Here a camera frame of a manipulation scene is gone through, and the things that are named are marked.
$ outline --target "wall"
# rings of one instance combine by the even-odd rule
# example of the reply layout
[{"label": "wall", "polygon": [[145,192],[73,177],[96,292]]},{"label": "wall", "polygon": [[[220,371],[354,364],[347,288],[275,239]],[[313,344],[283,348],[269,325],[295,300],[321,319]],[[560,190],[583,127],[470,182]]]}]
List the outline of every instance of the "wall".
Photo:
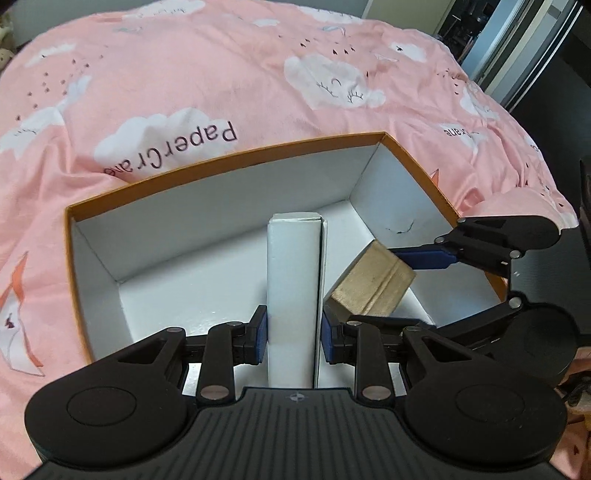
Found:
[{"label": "wall", "polygon": [[498,77],[488,79],[485,92],[506,106],[525,81],[526,75],[553,45],[562,26],[570,18],[571,13],[574,14],[573,8],[575,12],[580,9],[574,5],[573,0],[554,0],[530,39],[521,45],[519,55],[513,56],[512,63],[507,64],[508,68],[501,69],[497,73]]},{"label": "wall", "polygon": [[589,10],[583,10],[573,27],[573,33],[581,42],[591,48],[591,12]]},{"label": "wall", "polygon": [[591,87],[557,56],[513,110],[542,151],[558,189],[578,211],[579,160],[591,154]]},{"label": "wall", "polygon": [[491,19],[462,63],[462,68],[471,80],[479,77],[486,66],[486,62],[499,46],[525,1],[501,0],[499,2],[495,13],[492,14]]},{"label": "wall", "polygon": [[453,0],[373,0],[368,4],[367,18],[433,35],[438,32],[452,4]]},{"label": "wall", "polygon": [[[12,10],[17,45],[52,27],[98,12],[137,8],[152,0],[18,0]],[[367,0],[296,0],[291,3],[361,17]]]}]

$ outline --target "pink bedspread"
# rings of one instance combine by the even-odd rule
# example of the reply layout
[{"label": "pink bedspread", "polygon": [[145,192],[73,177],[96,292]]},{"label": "pink bedspread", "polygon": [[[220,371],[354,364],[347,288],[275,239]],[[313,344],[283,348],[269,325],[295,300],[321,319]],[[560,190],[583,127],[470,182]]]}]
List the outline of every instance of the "pink bedspread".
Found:
[{"label": "pink bedspread", "polygon": [[0,102],[3,480],[39,463],[27,400],[87,361],[66,277],[67,205],[228,152],[387,131],[463,215],[577,223],[532,139],[448,49],[378,21],[252,0],[93,15],[28,45],[0,79]]}]

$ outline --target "white cloud pattern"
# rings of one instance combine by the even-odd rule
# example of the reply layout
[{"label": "white cloud pattern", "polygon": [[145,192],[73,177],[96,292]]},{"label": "white cloud pattern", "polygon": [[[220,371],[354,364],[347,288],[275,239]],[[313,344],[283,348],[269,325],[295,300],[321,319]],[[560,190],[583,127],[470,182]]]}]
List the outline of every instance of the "white cloud pattern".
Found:
[{"label": "white cloud pattern", "polygon": [[13,150],[14,156],[19,159],[29,144],[50,125],[64,125],[63,112],[84,95],[90,76],[84,76],[68,85],[66,97],[56,106],[43,108],[27,119],[23,120],[17,128],[13,128],[0,137],[0,153]]},{"label": "white cloud pattern", "polygon": [[275,25],[279,25],[279,20],[275,18],[259,18],[252,22],[257,27],[274,27]]},{"label": "white cloud pattern", "polygon": [[69,51],[74,50],[75,48],[75,43],[63,43],[56,47],[44,48],[43,50],[40,50],[38,53],[33,55],[32,58],[27,63],[25,63],[25,67],[32,67],[33,65],[36,65],[37,63],[46,59],[47,57],[59,55],[60,53],[67,53]]},{"label": "white cloud pattern", "polygon": [[381,90],[367,87],[365,76],[344,61],[333,61],[317,53],[303,58],[290,57],[284,63],[287,82],[298,90],[309,107],[357,108],[383,105]]},{"label": "white cloud pattern", "polygon": [[225,155],[237,140],[231,121],[211,120],[196,108],[184,108],[170,116],[128,119],[96,146],[94,157],[105,173],[143,179]]},{"label": "white cloud pattern", "polygon": [[353,15],[348,14],[341,14],[338,12],[332,12],[330,10],[322,10],[320,8],[311,8],[311,7],[298,7],[301,12],[305,13],[313,17],[315,20],[319,22],[326,22],[326,23],[336,23],[336,24],[351,24],[351,23],[363,23],[358,17],[354,17]]},{"label": "white cloud pattern", "polygon": [[480,132],[469,132],[459,124],[439,124],[449,137],[457,137],[462,143],[472,150],[472,154],[478,153],[478,145],[486,140],[486,135]]},{"label": "white cloud pattern", "polygon": [[378,60],[383,60],[383,61],[391,61],[391,62],[397,62],[397,59],[391,59],[389,57],[384,57],[381,53],[375,53],[374,52],[374,57],[376,57]]},{"label": "white cloud pattern", "polygon": [[486,105],[482,105],[471,91],[472,89],[464,87],[464,93],[462,100],[460,100],[460,106],[471,115],[480,115],[485,119],[498,120],[499,115],[492,111],[492,109]]},{"label": "white cloud pattern", "polygon": [[527,143],[532,150],[538,155],[540,160],[544,161],[544,156],[542,155],[542,151],[538,148],[538,145],[535,144],[534,139],[531,138],[527,133],[524,136],[525,143]]},{"label": "white cloud pattern", "polygon": [[205,7],[202,0],[161,0],[144,5],[123,18],[146,18],[158,15],[188,15]]},{"label": "white cloud pattern", "polygon": [[408,57],[411,60],[418,61],[420,63],[425,63],[427,61],[427,54],[425,51],[411,43],[397,43],[393,42],[390,44],[390,48],[405,57]]}]

